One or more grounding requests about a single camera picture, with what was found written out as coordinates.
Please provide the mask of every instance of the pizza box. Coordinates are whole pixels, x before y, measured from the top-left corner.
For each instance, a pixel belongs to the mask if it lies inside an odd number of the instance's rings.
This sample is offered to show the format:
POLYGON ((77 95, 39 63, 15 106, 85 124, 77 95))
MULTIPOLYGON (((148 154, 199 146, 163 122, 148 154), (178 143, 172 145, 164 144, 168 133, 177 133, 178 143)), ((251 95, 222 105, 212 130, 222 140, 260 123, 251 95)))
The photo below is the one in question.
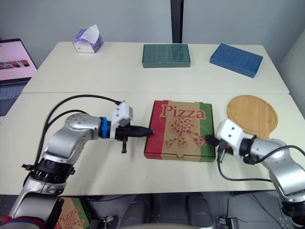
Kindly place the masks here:
POLYGON ((68 197, 61 198, 64 203, 54 229, 89 229, 92 213, 85 200, 68 197))
POLYGON ((205 135, 214 134, 212 105, 205 103, 155 101, 146 140, 148 159, 213 162, 215 147, 205 135))

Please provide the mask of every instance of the robotic arm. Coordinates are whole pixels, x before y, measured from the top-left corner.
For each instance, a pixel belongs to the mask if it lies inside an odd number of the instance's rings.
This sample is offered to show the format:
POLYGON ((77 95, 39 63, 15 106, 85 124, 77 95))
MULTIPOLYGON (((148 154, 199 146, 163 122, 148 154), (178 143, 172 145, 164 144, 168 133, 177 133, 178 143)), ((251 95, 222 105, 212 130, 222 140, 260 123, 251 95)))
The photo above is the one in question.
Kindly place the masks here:
POLYGON ((112 112, 112 121, 105 117, 73 114, 66 119, 45 148, 40 162, 33 168, 10 212, 10 222, 1 229, 52 229, 63 205, 58 197, 66 187, 73 165, 89 140, 111 138, 123 141, 122 153, 126 153, 128 137, 153 134, 149 128, 132 126, 132 108, 120 103, 112 112))
POLYGON ((246 164, 262 163, 282 199, 282 210, 290 216, 295 226, 305 226, 305 171, 290 156, 289 149, 273 150, 286 144, 277 139, 248 138, 231 120, 221 123, 216 138, 219 140, 218 157, 225 153, 242 159, 246 164))

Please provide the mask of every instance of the white table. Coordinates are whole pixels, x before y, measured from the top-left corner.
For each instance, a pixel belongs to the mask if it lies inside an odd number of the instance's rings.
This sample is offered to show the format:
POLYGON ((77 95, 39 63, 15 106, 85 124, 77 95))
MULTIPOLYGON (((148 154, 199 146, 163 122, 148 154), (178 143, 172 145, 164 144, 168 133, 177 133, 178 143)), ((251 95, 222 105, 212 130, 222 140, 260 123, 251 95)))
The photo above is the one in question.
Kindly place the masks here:
MULTIPOLYGON (((214 126, 226 119, 226 106, 240 94, 163 94, 98 93, 126 100, 134 109, 132 124, 148 126, 154 100, 198 101, 213 105, 214 126)), ((22 94, 0 125, 0 194, 19 194, 27 172, 22 164, 33 163, 42 125, 49 111, 59 101, 74 93, 22 94)), ((271 138, 305 149, 305 121, 288 94, 256 94, 269 102, 278 115, 278 127, 271 138)), ((82 109, 94 116, 108 116, 114 104, 100 99, 80 98, 64 104, 56 114, 82 109)), ((45 143, 63 126, 64 118, 50 128, 45 143)), ((105 195, 161 192, 233 191, 274 189, 271 183, 234 182, 223 179, 216 162, 199 163, 146 159, 146 138, 130 138, 127 154, 122 143, 110 140, 90 141, 75 164, 76 173, 69 177, 65 195, 105 195)), ((305 158, 292 150, 292 157, 305 167, 305 158)), ((222 164, 228 177, 268 178, 261 166, 246 165, 232 156, 222 164)))
POLYGON ((60 42, 24 93, 289 93, 262 45, 233 45, 263 56, 255 78, 209 63, 218 44, 189 44, 190 68, 144 69, 144 43, 105 42, 97 53, 77 53, 60 42))

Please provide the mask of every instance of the green stripe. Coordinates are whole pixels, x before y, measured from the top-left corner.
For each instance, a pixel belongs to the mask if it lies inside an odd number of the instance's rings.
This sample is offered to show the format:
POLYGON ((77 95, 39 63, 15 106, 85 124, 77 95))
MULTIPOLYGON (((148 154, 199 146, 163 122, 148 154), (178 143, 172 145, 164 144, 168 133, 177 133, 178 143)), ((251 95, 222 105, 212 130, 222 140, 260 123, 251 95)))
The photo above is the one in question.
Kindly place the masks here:
POLYGON ((90 223, 89 223, 88 218, 87 218, 87 216, 84 212, 84 209, 81 205, 80 199, 72 198, 72 202, 73 202, 75 207, 78 207, 80 209, 80 211, 78 212, 78 217, 80 218, 80 220, 84 220, 83 228, 88 229, 90 227, 90 223))
MULTIPOLYGON (((211 104, 200 104, 200 110, 204 111, 205 118, 200 120, 200 134, 214 135, 213 114, 211 104)), ((201 147, 201 162, 213 162, 215 160, 215 147, 211 144, 206 144, 201 147)))

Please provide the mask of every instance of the black pole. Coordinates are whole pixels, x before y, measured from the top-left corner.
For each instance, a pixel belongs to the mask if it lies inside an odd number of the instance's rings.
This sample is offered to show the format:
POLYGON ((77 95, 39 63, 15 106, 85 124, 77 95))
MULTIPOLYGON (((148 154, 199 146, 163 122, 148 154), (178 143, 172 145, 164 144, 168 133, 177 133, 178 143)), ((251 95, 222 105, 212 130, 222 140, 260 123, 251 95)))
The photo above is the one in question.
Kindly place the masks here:
POLYGON ((182 43, 183 2, 184 0, 171 0, 173 43, 182 43))

